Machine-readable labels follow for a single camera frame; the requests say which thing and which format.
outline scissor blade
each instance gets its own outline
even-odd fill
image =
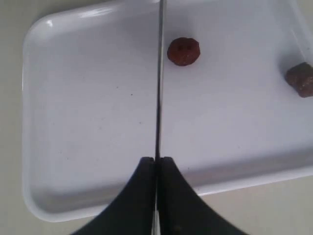
[[[157,59],[156,162],[160,159],[161,149],[165,10],[166,0],[160,0]]]

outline brown chunk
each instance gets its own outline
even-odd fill
[[[193,38],[177,38],[171,42],[167,50],[167,57],[178,66],[190,65],[199,56],[199,43]]]
[[[288,70],[286,81],[299,96],[303,98],[313,96],[313,68],[308,63],[302,63]]]

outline food piece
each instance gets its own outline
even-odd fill
[[[303,98],[313,96],[313,68],[308,63],[297,65],[286,74],[286,81]]]
[[[167,50],[167,57],[178,66],[190,65],[199,56],[199,43],[193,38],[177,38],[171,42]]]

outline plastic tray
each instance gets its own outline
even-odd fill
[[[23,194],[40,219],[96,215],[154,155],[157,1],[113,1],[42,18],[23,45]],[[168,0],[162,155],[199,194],[313,174],[313,98],[283,73],[313,63],[292,0]]]

